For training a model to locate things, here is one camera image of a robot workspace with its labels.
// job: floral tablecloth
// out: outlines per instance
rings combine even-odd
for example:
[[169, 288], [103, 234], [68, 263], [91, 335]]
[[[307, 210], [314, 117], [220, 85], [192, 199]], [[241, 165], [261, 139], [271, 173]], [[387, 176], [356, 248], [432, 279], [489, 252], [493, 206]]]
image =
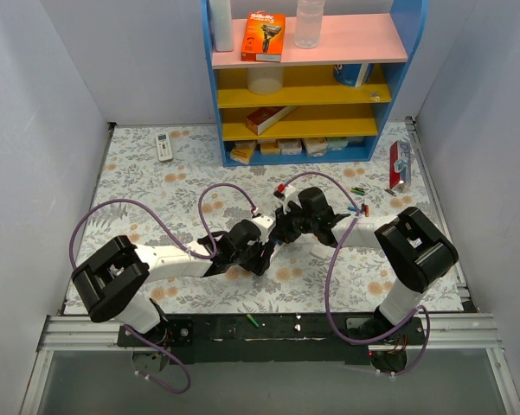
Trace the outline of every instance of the floral tablecloth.
[[[170, 135], [174, 160], [160, 163], [154, 134]], [[264, 213], [277, 207], [275, 187], [309, 170], [323, 171], [345, 185], [366, 189], [357, 201], [369, 204], [372, 215], [398, 214], [415, 205], [434, 218], [419, 164], [413, 160], [412, 187], [392, 197], [388, 186], [388, 149], [397, 139], [408, 140], [403, 123], [389, 123], [369, 163], [322, 163], [238, 167], [225, 169], [216, 129], [212, 125], [182, 127], [117, 128], [113, 134], [93, 205], [125, 197], [151, 207], [184, 243], [205, 235], [198, 217], [197, 200], [210, 184], [232, 182], [243, 187]], [[340, 191], [323, 178], [299, 179], [298, 187], [319, 186], [336, 212], [346, 213], [348, 203]], [[212, 231], [228, 230], [249, 217], [247, 201], [230, 188], [217, 188], [204, 199], [203, 211]], [[139, 207], [111, 205], [88, 222], [78, 263], [115, 235], [126, 234], [133, 243], [169, 245], [171, 241], [156, 222]], [[142, 291], [167, 313], [322, 312], [328, 260], [310, 255], [313, 237], [303, 236], [284, 246], [266, 275], [256, 277], [238, 266], [209, 278], [169, 278], [145, 284]], [[381, 250], [343, 249], [331, 282], [334, 311], [372, 311], [395, 281], [395, 274]], [[427, 293], [423, 303], [430, 310], [462, 310], [456, 276], [449, 272]], [[86, 314], [76, 289], [70, 285], [65, 315]]]

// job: remote control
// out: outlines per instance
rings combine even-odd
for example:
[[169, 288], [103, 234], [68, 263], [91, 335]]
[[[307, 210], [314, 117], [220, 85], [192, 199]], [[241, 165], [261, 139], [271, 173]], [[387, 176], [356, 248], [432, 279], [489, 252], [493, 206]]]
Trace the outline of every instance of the remote control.
[[158, 134], [156, 136], [157, 158], [160, 162], [168, 162], [173, 160], [173, 152], [171, 151], [171, 141], [167, 134]]

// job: pink shelf board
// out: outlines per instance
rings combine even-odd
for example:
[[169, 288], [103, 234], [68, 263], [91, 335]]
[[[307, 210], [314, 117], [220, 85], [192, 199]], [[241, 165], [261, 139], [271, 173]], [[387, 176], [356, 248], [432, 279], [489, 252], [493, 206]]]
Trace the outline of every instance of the pink shelf board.
[[233, 20], [234, 50], [214, 51], [214, 69], [231, 67], [328, 65], [335, 63], [405, 62], [408, 54], [390, 14], [324, 16], [321, 42], [314, 49], [294, 44], [296, 17], [286, 18], [285, 46], [280, 63], [241, 61], [246, 19]]

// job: marker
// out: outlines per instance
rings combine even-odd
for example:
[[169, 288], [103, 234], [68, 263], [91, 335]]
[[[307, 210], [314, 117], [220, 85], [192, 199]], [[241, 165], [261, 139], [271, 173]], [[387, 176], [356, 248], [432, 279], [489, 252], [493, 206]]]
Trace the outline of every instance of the marker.
[[251, 314], [246, 314], [246, 317], [248, 318], [248, 320], [250, 320], [250, 322], [256, 327], [258, 328], [260, 325], [258, 324], [258, 322], [255, 321], [255, 319], [252, 317]]

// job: wall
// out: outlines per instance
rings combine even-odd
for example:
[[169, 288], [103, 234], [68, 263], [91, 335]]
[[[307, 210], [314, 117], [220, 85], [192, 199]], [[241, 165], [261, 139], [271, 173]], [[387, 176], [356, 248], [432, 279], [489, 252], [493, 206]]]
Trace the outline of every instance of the wall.
[[496, 318], [520, 394], [520, 0], [477, 3], [419, 124], [469, 288]]
[[[327, 0], [325, 14], [386, 13], [393, 0]], [[475, 0], [431, 0], [426, 36], [392, 118], [416, 115]], [[200, 0], [42, 0], [94, 100], [122, 125], [213, 122]], [[233, 0], [233, 18], [296, 0]]]
[[107, 125], [38, 0], [0, 0], [0, 414], [18, 413], [69, 278]]

